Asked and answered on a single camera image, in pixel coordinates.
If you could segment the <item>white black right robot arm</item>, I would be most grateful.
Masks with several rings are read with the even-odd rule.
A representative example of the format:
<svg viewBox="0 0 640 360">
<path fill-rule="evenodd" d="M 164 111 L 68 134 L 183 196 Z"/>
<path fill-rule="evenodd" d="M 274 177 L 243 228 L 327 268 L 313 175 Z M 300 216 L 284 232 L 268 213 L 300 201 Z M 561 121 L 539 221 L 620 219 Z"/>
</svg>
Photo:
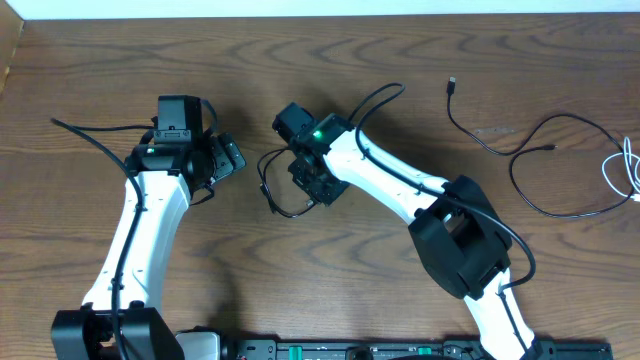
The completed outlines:
<svg viewBox="0 0 640 360">
<path fill-rule="evenodd" d="M 331 205 L 355 186 L 398 215 L 422 266 L 447 293 L 465 302 L 480 344 L 495 359 L 536 358 L 535 334 L 513 295 L 508 251 L 516 234 L 497 216 L 477 183 L 429 175 L 372 143 L 331 114 L 315 119 L 291 103 L 272 123 L 295 159 L 294 183 L 313 205 Z"/>
</svg>

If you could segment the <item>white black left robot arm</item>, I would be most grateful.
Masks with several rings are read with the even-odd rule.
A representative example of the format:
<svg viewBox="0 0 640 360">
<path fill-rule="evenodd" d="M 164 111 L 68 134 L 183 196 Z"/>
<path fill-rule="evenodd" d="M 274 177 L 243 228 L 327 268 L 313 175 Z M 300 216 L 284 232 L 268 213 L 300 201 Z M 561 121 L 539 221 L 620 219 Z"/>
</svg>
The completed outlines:
<svg viewBox="0 0 640 360">
<path fill-rule="evenodd" d="M 194 194 L 246 161 L 228 133 L 203 125 L 212 105 L 163 95 L 158 114 L 125 159 L 109 157 L 126 176 L 125 203 L 108 255 L 77 310 L 60 310 L 51 339 L 60 359 L 224 359 L 213 330 L 173 333 L 162 318 L 162 292 L 179 224 Z"/>
</svg>

